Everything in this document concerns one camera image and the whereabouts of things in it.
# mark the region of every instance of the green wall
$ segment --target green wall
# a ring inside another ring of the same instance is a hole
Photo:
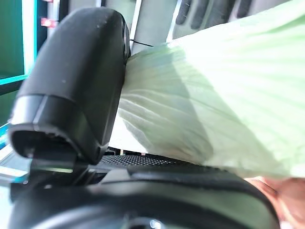
[[[0,0],[0,79],[23,74],[21,0]]]
[[[0,126],[7,123],[17,91],[0,96]]]

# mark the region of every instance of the pleated green cloth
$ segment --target pleated green cloth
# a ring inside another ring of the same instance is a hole
[[[151,154],[305,177],[305,1],[134,55],[119,116]]]

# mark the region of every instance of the skin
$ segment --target skin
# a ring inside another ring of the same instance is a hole
[[[288,221],[294,229],[305,229],[305,179],[246,179],[261,190],[273,204],[280,221]]]

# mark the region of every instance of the black cable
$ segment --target black cable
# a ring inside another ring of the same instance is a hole
[[[146,45],[146,46],[149,46],[149,47],[153,47],[153,45],[150,45],[150,44],[144,44],[144,43],[141,43],[141,42],[136,42],[134,39],[129,39],[130,41],[133,41],[134,43],[137,43],[137,44],[142,44],[142,45]]]

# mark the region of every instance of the hand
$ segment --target hand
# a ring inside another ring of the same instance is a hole
[[[295,229],[305,229],[305,179],[245,179],[261,190],[273,204],[280,221],[288,221]]]

